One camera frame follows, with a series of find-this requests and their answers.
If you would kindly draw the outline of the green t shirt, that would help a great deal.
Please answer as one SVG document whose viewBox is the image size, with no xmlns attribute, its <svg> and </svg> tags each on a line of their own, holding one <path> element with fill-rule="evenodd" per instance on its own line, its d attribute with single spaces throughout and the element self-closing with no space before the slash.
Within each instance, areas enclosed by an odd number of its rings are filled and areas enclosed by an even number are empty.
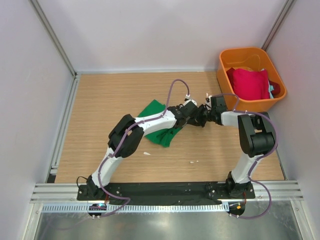
<svg viewBox="0 0 320 240">
<path fill-rule="evenodd" d="M 165 106 L 166 106 L 165 104 L 162 104 L 156 99 L 154 99 L 142 110 L 142 112 L 137 117 L 142 118 L 142 117 L 158 114 L 164 111 Z M 154 144 L 160 145 L 164 148 L 168 148 L 173 138 L 181 130 L 182 130 L 181 127 L 162 129 L 162 130 L 147 134 L 145 138 Z"/>
</svg>

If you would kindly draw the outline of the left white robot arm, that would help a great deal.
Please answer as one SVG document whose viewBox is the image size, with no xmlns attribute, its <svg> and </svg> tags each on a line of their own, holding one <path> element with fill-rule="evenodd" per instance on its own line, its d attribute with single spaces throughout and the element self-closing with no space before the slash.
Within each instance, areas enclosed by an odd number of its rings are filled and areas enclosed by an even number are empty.
<svg viewBox="0 0 320 240">
<path fill-rule="evenodd" d="M 173 137 L 197 113 L 197 102 L 189 99 L 183 104 L 169 106 L 159 113 L 148 116 L 122 117 L 110 132 L 105 156 L 97 170 L 86 180 L 87 194 L 95 200 L 101 200 L 106 187 L 123 159 L 131 156 L 145 136 L 167 147 Z"/>
</svg>

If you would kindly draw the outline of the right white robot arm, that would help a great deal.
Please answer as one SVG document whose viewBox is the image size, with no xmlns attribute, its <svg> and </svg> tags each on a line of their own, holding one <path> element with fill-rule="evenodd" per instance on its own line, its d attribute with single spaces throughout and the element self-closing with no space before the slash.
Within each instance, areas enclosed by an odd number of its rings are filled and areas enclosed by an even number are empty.
<svg viewBox="0 0 320 240">
<path fill-rule="evenodd" d="M 201 127 L 207 122 L 214 122 L 238 129 L 242 154 L 236 167 L 229 172 L 224 189 L 229 197 L 241 198 L 250 191 L 252 173 L 260 160 L 269 156 L 278 146 L 275 127 L 267 112 L 237 110 L 239 100 L 233 109 L 227 110 L 225 94 L 210 95 L 205 100 L 196 117 Z"/>
</svg>

